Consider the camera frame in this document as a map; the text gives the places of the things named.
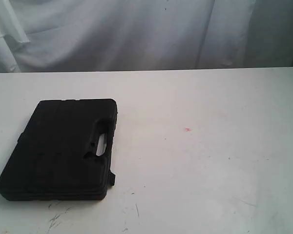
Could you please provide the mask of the black plastic tool case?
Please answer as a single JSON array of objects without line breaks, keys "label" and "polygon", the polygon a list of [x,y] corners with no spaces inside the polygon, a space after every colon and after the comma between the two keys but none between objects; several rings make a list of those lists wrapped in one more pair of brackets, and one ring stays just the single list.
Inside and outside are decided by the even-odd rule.
[{"label": "black plastic tool case", "polygon": [[117,103],[42,100],[0,175],[9,201],[102,200],[115,184],[111,155]]}]

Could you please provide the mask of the white backdrop curtain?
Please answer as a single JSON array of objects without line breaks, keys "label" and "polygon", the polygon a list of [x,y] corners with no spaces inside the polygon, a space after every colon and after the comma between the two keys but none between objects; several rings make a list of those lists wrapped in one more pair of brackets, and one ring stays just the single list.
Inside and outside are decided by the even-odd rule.
[{"label": "white backdrop curtain", "polygon": [[0,73],[293,66],[293,0],[0,0]]}]

